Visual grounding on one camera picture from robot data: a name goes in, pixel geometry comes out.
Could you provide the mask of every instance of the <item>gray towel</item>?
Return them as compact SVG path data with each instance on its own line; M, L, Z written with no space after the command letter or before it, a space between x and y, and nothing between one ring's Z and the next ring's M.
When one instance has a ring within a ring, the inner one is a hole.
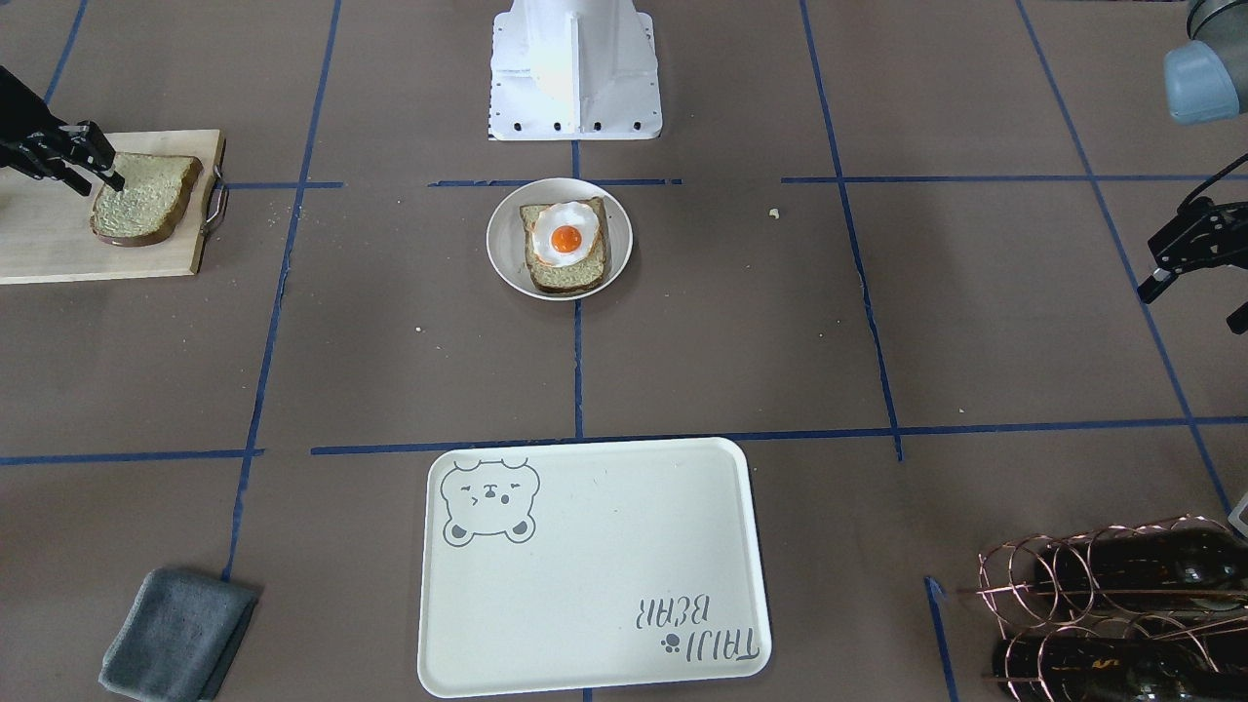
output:
M185 571L147 573L104 655L100 685L142 702L212 700L256 606L256 593Z

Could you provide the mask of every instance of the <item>dark glass bottle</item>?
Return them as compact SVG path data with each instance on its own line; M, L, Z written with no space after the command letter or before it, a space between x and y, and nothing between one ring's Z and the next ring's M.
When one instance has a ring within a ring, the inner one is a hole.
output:
M1141 617L1133 622L1146 638L1174 641L1184 646L1199 642L1209 658L1226 673L1248 675L1248 621L1236 615L1231 618Z
M1248 677L1209 672L1191 650L1164 641L1022 637L997 645L992 672L1015 681L1001 690L1011 695L1012 685L1023 701L1048 701L1037 678L1057 702L1248 700Z
M1227 611L1248 605L1248 545L1208 528L1157 531L1062 546L1042 555L1066 601L1087 605L1091 567L1099 591L1093 605L1146 611ZM1052 578L1036 563L1036 590L1052 592Z

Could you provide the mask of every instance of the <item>blue tape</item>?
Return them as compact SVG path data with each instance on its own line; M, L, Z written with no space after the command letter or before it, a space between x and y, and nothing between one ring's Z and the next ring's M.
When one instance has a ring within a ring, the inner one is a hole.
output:
M575 401L575 430L577 438L585 437L585 412L584 412L584 378L582 376L580 361L582 361L582 332L580 332L580 300L575 301L575 307L573 309L573 357L575 358L575 377L574 377L574 390L573 397Z
M323 180L310 182L227 182L226 190L339 190L347 187L341 180Z
M889 368L884 362L884 346L880 344L880 329L875 324L875 311L871 305L871 286L867 285L866 269L862 265L862 251L859 247L857 230L854 226L854 211L850 207L850 192L845 186L845 171L841 170L841 154L836 146L836 130L832 129L832 112L827 106L827 92L824 90L824 72L819 67L819 51L815 49L815 34L810 27L810 10L806 0L799 0L801 5L801 22L806 30L806 47L810 50L810 66L815 72L815 86L819 89L819 105L824 111L824 127L827 131L827 146L832 152L832 169L836 171L836 186L841 195L841 209L845 212L845 229L850 236L850 249L854 252L854 267L857 270L859 281L862 284L862 307L866 311L866 325L871 330L871 340L875 342L875 358L880 366L880 388L884 393L884 406L889 412L889 426L892 427L892 442L897 452L897 461L905 460L905 451L901 447L901 433L897 431L897 410L892 401L892 388L889 383Z
M1248 417L1196 417L1201 426L1248 425Z
M966 426L912 426L901 427L905 436L945 436L956 433L1008 433L1008 432L1041 432L1041 431L1088 431L1098 428L1156 428L1167 426L1187 426L1187 420L1157 418L1157 420L1101 420L1088 422L1020 422L1001 425L966 425Z
M70 52L74 51L74 42L77 41L79 29L82 27L82 16L86 15L86 2L87 0L79 0L79 11L74 15L74 25L70 27L70 35L65 39L65 49L61 50L61 57L56 61L56 70L52 71L52 80L47 84L47 91L44 92L44 102L51 104L52 95L56 94L56 86L61 84L61 75L65 74L65 64L70 61Z
M414 453L423 451L456 451L463 448L512 448L518 446L547 446L570 443L607 443L612 441L659 441L668 438L705 438L721 436L733 441L779 441L800 438L861 438L892 436L890 428L845 428L827 431L771 431L771 432L721 432L721 433L649 433L623 436L588 436L559 438L525 438L509 441L443 441L431 443L383 443L373 446L316 446L312 456L343 456L361 453Z
M941 618L940 602L937 601L937 598L945 598L945 590L931 576L924 577L924 586L927 590L927 607L932 615L932 628L936 631L936 646L940 648L940 665L945 671L948 702L957 702L957 681L953 680L953 662L948 656L948 640L945 637L945 622Z
M282 296L286 295L286 280L291 274L291 254L298 235L300 220L303 215L303 194L307 192L308 171L312 167L312 151L316 147L316 131L321 121L321 105L324 102L326 84L329 81L329 64L333 61L333 44L338 35L338 17L342 14L342 0L334 0L333 15L329 17L329 36L324 44L324 57L321 61L321 77L317 81L316 99L312 101L312 116L308 120L308 136L303 145L303 164L300 167L298 187L295 189L295 204L291 209L291 225L286 231L286 246L282 250L282 269L277 276L277 291L273 295L273 311L268 317L268 336L265 339L265 357L260 363L260 378L256 382L256 402L252 407L251 425L247 428L247 447L238 470L238 488L235 492L235 507L230 525L230 556L221 571L221 580L230 581L233 571L235 555L238 548L238 535L242 530L243 495L251 481L251 463L257 456L255 447L260 433L260 420L265 411L265 393L268 390L268 373L273 362L273 349L277 345L277 329L282 319Z
M137 463L146 461L196 461L241 458L242 448L218 451L149 451L142 453L60 453L52 456L0 456L0 466L56 466L66 463Z
M1199 182L1202 175L916 175L916 176L845 176L845 182ZM1248 175L1229 175L1224 180L1248 180ZM784 185L832 184L836 176L785 176Z
M1131 259L1127 256L1127 249L1122 244L1122 237L1118 235L1118 227L1114 225L1113 216L1109 214L1109 206L1104 201L1101 186L1093 177L1092 164L1088 161L1087 152L1083 150L1083 141L1080 139L1078 130L1075 129L1075 120L1071 119L1071 112L1066 107L1066 100L1062 97L1062 91L1057 87L1057 79L1053 76L1053 70L1048 65L1045 50L1040 45L1040 36L1036 34L1036 27L1031 24L1027 9L1023 6L1022 0L1015 0L1015 5L1018 7L1022 22L1027 27L1027 35L1031 37L1031 44L1036 49L1036 56L1040 59L1040 65L1045 70L1045 77L1048 79L1048 86L1053 91L1053 97L1057 99L1057 106L1062 112L1062 119L1066 121L1066 129L1071 132L1071 140L1075 142L1075 150L1078 152L1080 162L1083 165L1083 171L1091 179L1092 192L1096 195L1096 201L1101 207L1101 215L1104 217L1104 224L1109 227L1109 235L1113 237L1113 245L1118 250L1118 259L1122 261L1123 272L1131 284L1132 292L1134 292L1136 274L1131 269ZM1227 498L1227 491L1222 486L1222 478L1218 476L1218 470L1213 465L1213 458L1209 456L1209 451L1204 445L1204 437L1201 436L1201 428L1197 426L1197 422L1192 416L1192 407L1187 402L1187 395L1184 395L1183 386L1179 383L1178 373L1174 372L1174 365L1171 362L1169 353L1166 351L1166 342L1162 340L1161 331L1157 329L1157 322L1153 320L1153 315L1148 310L1148 306L1144 305L1143 301L1138 300L1138 297L1137 304L1139 305L1139 311L1143 314L1144 321L1148 325L1148 332L1152 335L1153 342L1157 345L1157 352L1162 357L1162 363L1166 366L1166 373L1169 376L1171 386L1174 388L1174 396L1178 398L1179 407L1183 411L1183 417L1187 420L1188 428L1192 432L1192 440L1196 442L1197 451L1201 453L1201 461L1204 463L1204 470L1209 475L1209 481L1213 483L1213 491L1218 495L1218 500L1222 502L1223 510L1229 512L1231 501Z
M532 180L439 180L426 185L426 187L519 187L528 185ZM638 185L684 185L684 180L675 177L664 180L661 177L607 177L590 180L589 182L602 187L638 186Z

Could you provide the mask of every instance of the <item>slice of bread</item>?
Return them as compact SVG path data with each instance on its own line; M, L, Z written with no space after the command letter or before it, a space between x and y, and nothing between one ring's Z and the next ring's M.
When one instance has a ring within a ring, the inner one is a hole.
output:
M149 246L173 234L203 166L193 156L117 154L112 167L126 179L121 192L101 187L91 206L91 231L115 246Z
M524 265L529 269L533 285L542 292L575 295L593 290L607 280L612 254L610 241L607 237L607 207L603 205L602 197L578 200L578 202L589 205L598 215L598 237L584 260L562 267L543 264L533 251L533 227L538 224L538 216L550 205L523 205L520 207L520 222L524 229Z

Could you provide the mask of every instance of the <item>bear illustration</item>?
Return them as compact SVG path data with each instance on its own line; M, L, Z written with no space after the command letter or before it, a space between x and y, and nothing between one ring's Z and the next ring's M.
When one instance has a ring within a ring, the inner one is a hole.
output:
M469 468L454 465L442 478L442 498L451 518L442 530L451 546L467 546L474 536L505 533L514 543L533 538L533 496L542 480L528 458L512 466L505 461L477 461Z

